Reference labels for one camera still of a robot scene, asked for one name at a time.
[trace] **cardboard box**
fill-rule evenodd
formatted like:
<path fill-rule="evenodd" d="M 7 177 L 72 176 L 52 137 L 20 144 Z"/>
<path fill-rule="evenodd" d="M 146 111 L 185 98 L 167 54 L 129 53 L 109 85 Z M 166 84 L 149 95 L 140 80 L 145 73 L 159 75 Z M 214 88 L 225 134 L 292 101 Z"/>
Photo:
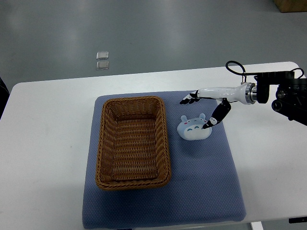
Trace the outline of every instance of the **cardboard box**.
<path fill-rule="evenodd" d="M 307 12 L 307 0 L 274 0 L 281 13 Z"/>

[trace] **blue cushion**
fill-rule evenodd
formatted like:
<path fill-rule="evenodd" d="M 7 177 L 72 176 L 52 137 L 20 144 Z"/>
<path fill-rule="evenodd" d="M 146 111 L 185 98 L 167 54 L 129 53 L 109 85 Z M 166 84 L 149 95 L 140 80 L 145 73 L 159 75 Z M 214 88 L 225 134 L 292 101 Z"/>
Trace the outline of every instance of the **blue cushion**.
<path fill-rule="evenodd" d="M 244 219 L 246 212 L 240 184 L 223 123 L 214 126 L 205 140 L 188 141 L 177 133 L 182 115 L 193 118 L 205 113 L 209 119 L 217 107 L 216 100 L 209 99 L 180 105 L 189 92 L 97 98 L 83 197 L 83 226 L 86 229 L 159 227 Z M 159 96 L 165 102 L 172 178 L 162 188 L 100 190 L 95 184 L 95 167 L 102 106 L 111 98 L 145 95 Z"/>

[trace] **gray floor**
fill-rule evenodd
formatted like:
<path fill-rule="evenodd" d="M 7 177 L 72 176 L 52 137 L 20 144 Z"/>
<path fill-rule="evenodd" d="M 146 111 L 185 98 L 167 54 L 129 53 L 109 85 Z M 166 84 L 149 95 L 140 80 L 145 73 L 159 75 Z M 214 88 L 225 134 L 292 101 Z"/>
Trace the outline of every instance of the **gray floor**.
<path fill-rule="evenodd" d="M 307 12 L 272 0 L 1 0 L 0 76 L 25 81 L 293 61 L 307 70 Z M 95 69 L 97 51 L 110 68 Z M 263 223 L 302 230 L 306 223 Z M 206 230 L 249 230 L 247 224 Z"/>

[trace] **wicker basket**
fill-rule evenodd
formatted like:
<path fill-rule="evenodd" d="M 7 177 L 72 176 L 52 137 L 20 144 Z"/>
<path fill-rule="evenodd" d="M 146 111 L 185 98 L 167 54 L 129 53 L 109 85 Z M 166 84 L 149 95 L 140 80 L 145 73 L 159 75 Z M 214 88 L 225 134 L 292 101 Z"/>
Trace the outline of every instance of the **wicker basket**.
<path fill-rule="evenodd" d="M 156 188 L 171 177 L 165 105 L 156 96 L 105 102 L 95 180 L 104 190 Z"/>

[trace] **robotic arm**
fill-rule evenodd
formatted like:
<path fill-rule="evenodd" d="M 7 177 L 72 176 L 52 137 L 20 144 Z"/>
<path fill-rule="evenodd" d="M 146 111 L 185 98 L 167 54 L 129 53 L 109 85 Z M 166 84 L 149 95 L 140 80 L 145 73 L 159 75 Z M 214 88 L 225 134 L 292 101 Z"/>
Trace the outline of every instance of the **robotic arm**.
<path fill-rule="evenodd" d="M 238 73 L 229 68 L 229 63 L 239 65 L 243 73 Z M 296 68 L 291 71 L 246 73 L 244 67 L 236 61 L 228 61 L 226 68 L 234 74 L 242 76 L 241 85 L 235 88 L 203 88 L 188 94 L 180 104 L 194 103 L 201 98 L 222 101 L 214 110 L 212 117 L 203 128 L 212 127 L 220 123 L 231 109 L 230 103 L 241 102 L 243 104 L 267 103 L 269 99 L 270 85 L 279 85 L 276 92 L 276 100 L 272 103 L 272 109 L 289 120 L 296 120 L 307 126 L 307 79 L 301 79 L 304 71 Z M 301 70 L 302 75 L 295 79 L 294 70 Z M 255 75 L 257 85 L 246 82 L 247 75 Z"/>

